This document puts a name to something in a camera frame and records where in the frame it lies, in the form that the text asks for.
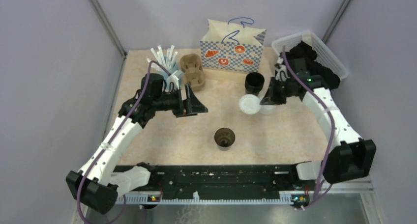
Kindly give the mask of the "black coffee cup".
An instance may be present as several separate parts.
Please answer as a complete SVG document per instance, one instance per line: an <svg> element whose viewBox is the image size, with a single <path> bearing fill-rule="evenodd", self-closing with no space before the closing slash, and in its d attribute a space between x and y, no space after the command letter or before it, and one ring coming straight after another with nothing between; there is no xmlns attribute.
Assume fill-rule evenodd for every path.
<svg viewBox="0 0 417 224"><path fill-rule="evenodd" d="M220 128L214 134L214 141L222 151L229 150L235 140L235 133L230 128Z"/></svg>

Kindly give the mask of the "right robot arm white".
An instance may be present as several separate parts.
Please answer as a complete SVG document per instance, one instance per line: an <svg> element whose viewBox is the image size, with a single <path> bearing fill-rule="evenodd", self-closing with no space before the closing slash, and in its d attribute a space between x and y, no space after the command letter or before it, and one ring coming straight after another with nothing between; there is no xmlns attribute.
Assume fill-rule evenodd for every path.
<svg viewBox="0 0 417 224"><path fill-rule="evenodd" d="M315 75L297 81L272 77L261 105L283 105L288 97L299 97L313 113L328 140L321 161L295 165L296 172L288 177L289 186L301 191L309 180L324 179L330 184L367 177L376 153L373 140L365 140L348 123L333 101L324 79Z"/></svg>

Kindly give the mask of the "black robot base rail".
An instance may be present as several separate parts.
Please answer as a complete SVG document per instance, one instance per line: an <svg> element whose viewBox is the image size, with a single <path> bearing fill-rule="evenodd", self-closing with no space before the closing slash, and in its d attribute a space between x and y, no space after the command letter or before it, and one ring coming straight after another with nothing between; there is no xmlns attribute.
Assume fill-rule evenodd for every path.
<svg viewBox="0 0 417 224"><path fill-rule="evenodd" d="M157 165L149 183L126 194L129 204L290 204L312 194L295 165Z"/></svg>

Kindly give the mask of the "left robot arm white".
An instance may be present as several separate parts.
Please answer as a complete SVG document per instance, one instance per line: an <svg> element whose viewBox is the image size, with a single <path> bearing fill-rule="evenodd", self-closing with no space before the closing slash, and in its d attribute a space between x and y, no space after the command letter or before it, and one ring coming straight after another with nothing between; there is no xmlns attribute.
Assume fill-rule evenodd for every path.
<svg viewBox="0 0 417 224"><path fill-rule="evenodd" d="M156 112L171 111L177 118L208 112L190 84L185 85L186 99L182 99L178 88L166 92L167 86L162 75L146 74L134 97L122 104L109 134L96 152L78 171L68 173L66 183L78 208L84 204L100 214L106 214L119 197L135 188L152 191L157 187L158 179L152 174L153 168L144 163L116 176L112 174L127 147Z"/></svg>

